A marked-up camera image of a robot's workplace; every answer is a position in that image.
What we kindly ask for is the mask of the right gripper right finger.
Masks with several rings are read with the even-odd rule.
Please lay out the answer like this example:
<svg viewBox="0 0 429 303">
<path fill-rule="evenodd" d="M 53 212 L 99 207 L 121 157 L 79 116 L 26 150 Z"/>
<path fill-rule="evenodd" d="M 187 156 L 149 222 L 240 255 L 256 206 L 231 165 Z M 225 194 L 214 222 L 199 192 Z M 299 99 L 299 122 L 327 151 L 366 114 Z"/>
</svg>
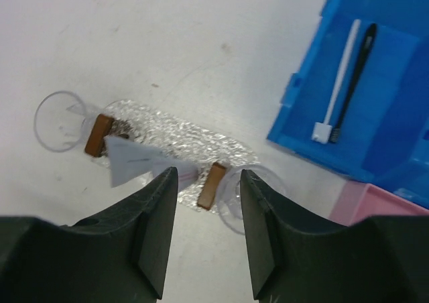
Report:
<svg viewBox="0 0 429 303">
<path fill-rule="evenodd" d="M 251 170 L 240 179 L 253 297 L 259 302 L 427 302 L 428 217 L 320 217 Z"/>
</svg>

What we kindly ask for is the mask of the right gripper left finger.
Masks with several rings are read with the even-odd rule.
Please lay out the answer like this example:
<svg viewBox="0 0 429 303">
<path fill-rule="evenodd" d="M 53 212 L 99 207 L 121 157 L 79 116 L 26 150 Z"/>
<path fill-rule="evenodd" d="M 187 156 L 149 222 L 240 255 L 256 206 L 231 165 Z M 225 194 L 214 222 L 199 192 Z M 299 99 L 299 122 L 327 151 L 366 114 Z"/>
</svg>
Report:
<svg viewBox="0 0 429 303">
<path fill-rule="evenodd" d="M 164 292 L 178 171 L 75 225 L 1 218 L 2 302 L 156 302 Z"/>
</svg>

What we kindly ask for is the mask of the clear plastic cup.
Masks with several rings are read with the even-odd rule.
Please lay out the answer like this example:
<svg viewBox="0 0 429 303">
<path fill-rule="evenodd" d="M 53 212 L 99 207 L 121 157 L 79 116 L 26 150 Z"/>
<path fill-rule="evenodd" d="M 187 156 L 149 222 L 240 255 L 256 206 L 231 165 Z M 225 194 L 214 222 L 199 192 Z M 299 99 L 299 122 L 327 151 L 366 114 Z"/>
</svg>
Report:
<svg viewBox="0 0 429 303">
<path fill-rule="evenodd" d="M 276 192 L 289 197 L 290 193 L 284 181 L 272 170 L 260 164 L 247 164 L 227 170 L 216 190 L 216 206 L 222 222 L 232 232 L 244 235 L 243 215 L 241 210 L 240 178 L 243 170 L 256 173 Z"/>
<path fill-rule="evenodd" d="M 74 92 L 59 90 L 46 96 L 34 114 L 36 140 L 46 150 L 62 153 L 72 150 L 84 138 L 88 115 L 84 101 Z"/>
</svg>

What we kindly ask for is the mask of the white toothbrush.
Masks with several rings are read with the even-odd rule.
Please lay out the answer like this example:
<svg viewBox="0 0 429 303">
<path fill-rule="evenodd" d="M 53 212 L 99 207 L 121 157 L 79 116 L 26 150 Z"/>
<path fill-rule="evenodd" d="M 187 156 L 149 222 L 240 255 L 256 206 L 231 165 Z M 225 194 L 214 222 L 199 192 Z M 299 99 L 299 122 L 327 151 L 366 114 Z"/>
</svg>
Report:
<svg viewBox="0 0 429 303">
<path fill-rule="evenodd" d="M 343 83 L 343 79 L 345 77 L 345 72 L 347 70 L 347 66 L 349 64 L 349 61 L 351 59 L 351 54 L 353 50 L 353 46 L 357 39 L 357 34 L 359 31 L 359 28 L 361 27 L 361 20 L 356 19 L 349 31 L 348 38 L 346 41 L 346 44 L 343 48 L 343 54 L 341 56 L 341 60 L 339 63 L 339 67 L 336 72 L 336 78 L 334 82 L 334 86 L 332 88 L 332 93 L 330 96 L 329 104 L 326 109 L 326 114 L 324 116 L 323 122 L 316 122 L 314 124 L 314 129 L 312 132 L 312 141 L 321 143 L 321 144 L 327 144 L 331 131 L 332 131 L 332 125 L 330 124 L 330 119 L 332 117 L 332 112 L 334 109 L 334 106 L 336 104 L 337 97 L 339 95 L 339 91 L 341 89 L 341 85 Z"/>
</svg>

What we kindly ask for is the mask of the black toothbrush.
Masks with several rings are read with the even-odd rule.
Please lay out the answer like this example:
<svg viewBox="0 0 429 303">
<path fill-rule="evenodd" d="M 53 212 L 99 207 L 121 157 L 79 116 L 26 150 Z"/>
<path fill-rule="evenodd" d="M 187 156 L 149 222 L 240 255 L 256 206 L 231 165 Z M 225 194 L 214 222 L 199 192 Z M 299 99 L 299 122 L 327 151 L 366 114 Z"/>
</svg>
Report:
<svg viewBox="0 0 429 303">
<path fill-rule="evenodd" d="M 359 53 L 355 61 L 355 65 L 353 68 L 353 73 L 351 75 L 351 79 L 347 88 L 347 95 L 345 97 L 344 103 L 341 108 L 341 112 L 336 122 L 336 125 L 331 131 L 329 142 L 336 143 L 339 140 L 339 135 L 341 133 L 341 126 L 345 119 L 345 115 L 347 113 L 347 109 L 349 108 L 349 104 L 353 97 L 356 86 L 359 82 L 363 69 L 366 65 L 367 59 L 371 53 L 375 37 L 377 35 L 377 24 L 372 23 L 365 31 L 365 36 L 361 41 L 359 46 Z"/>
</svg>

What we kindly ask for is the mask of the white red-capped toothpaste tube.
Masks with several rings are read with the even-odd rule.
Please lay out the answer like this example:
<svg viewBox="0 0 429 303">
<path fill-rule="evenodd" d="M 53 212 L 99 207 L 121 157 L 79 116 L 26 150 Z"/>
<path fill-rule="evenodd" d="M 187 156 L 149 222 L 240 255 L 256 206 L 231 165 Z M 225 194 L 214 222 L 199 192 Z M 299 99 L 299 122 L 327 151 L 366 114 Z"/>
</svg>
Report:
<svg viewBox="0 0 429 303">
<path fill-rule="evenodd" d="M 178 170 L 178 192 L 183 191 L 198 179 L 198 166 L 192 162 L 180 162 Z"/>
</svg>

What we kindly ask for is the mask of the clear textured oval tray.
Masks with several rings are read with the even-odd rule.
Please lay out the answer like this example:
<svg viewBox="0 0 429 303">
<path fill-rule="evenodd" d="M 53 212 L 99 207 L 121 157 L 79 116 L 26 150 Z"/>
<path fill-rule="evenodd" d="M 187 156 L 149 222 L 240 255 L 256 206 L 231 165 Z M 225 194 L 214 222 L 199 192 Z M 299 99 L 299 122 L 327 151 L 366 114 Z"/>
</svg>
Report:
<svg viewBox="0 0 429 303">
<path fill-rule="evenodd" d="M 213 163 L 237 167 L 259 162 L 244 143 L 148 105 L 118 100 L 101 111 L 118 120 L 114 125 L 117 133 L 128 133 L 137 143 L 158 147 L 166 156 L 197 164 L 197 181 L 178 195 L 179 204 L 196 211 L 200 210 L 196 202 Z"/>
</svg>

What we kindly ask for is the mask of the pink plastic box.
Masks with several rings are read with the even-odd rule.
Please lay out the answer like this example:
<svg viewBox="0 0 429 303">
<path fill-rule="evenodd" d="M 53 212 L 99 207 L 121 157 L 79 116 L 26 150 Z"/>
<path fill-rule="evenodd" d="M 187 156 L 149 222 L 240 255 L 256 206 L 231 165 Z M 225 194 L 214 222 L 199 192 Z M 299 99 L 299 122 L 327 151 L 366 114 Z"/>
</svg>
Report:
<svg viewBox="0 0 429 303">
<path fill-rule="evenodd" d="M 375 215 L 428 215 L 428 209 L 378 186 L 348 181 L 344 185 L 329 219 L 349 226 Z"/>
</svg>

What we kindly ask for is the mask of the blue compartment bin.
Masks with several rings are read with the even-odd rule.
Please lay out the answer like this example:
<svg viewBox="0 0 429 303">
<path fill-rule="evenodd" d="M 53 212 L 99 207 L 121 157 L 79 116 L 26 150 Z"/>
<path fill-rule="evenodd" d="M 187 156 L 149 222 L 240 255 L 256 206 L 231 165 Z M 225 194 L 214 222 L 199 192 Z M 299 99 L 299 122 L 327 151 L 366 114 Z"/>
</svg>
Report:
<svg viewBox="0 0 429 303">
<path fill-rule="evenodd" d="M 428 0 L 326 0 L 268 139 L 354 180 L 428 206 Z M 361 20 L 330 124 L 338 121 L 366 29 L 377 35 L 336 143 L 323 122 L 349 31 Z"/>
</svg>

